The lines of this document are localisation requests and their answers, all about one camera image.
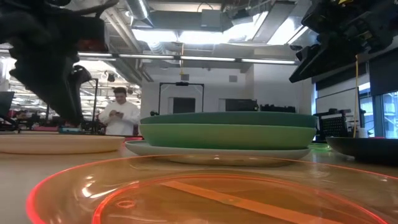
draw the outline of stacked plates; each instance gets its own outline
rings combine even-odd
[[[141,120],[138,155],[233,154],[298,159],[309,153],[316,118],[275,112],[185,113]]]

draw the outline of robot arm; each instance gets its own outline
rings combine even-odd
[[[45,101],[63,119],[83,119],[80,86],[90,80],[78,51],[107,52],[105,24],[100,14],[118,0],[80,11],[58,6],[70,0],[0,1],[0,44],[9,42],[17,60],[10,74]],[[96,13],[95,17],[83,17]]]
[[[398,35],[398,0],[315,0],[302,24],[318,33],[319,44],[296,54],[300,65],[291,82],[349,65],[357,54],[391,45]]]

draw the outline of tan plate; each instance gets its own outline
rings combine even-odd
[[[252,169],[193,166],[173,162],[178,157],[113,159],[61,171],[31,191],[28,217],[33,224],[398,221],[397,177],[282,159]],[[283,166],[275,167],[278,162]]]
[[[0,136],[0,152],[14,154],[82,154],[118,150],[123,137],[63,134]]]

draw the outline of door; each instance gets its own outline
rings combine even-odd
[[[177,113],[194,113],[195,112],[194,98],[179,98],[173,99],[173,114]]]

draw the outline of transparent orange plate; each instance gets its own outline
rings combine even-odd
[[[48,177],[31,191],[27,214],[36,224],[397,223],[397,189],[396,177],[311,162],[131,157]]]

